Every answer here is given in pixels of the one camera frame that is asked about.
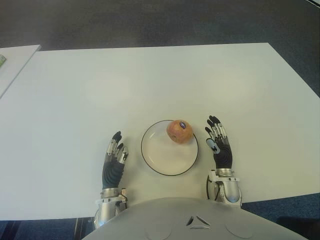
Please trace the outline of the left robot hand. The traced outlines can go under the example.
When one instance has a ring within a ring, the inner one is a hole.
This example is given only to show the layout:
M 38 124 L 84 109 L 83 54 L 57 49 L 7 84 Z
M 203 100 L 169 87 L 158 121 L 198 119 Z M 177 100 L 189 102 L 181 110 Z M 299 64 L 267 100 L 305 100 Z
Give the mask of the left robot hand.
M 102 168 L 102 189 L 118 188 L 121 182 L 125 163 L 129 156 L 128 148 L 122 139 L 121 131 L 117 131 L 109 142 Z

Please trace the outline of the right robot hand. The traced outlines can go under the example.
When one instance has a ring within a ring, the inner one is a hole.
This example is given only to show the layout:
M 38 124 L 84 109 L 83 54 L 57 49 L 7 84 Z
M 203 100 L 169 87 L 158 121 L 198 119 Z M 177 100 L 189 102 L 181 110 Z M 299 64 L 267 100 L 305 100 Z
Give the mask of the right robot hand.
M 233 155 L 231 145 L 224 126 L 221 121 L 210 115 L 207 123 L 209 127 L 205 127 L 205 131 L 209 134 L 206 139 L 207 145 L 213 152 L 213 159 L 217 169 L 231 169 L 233 164 Z

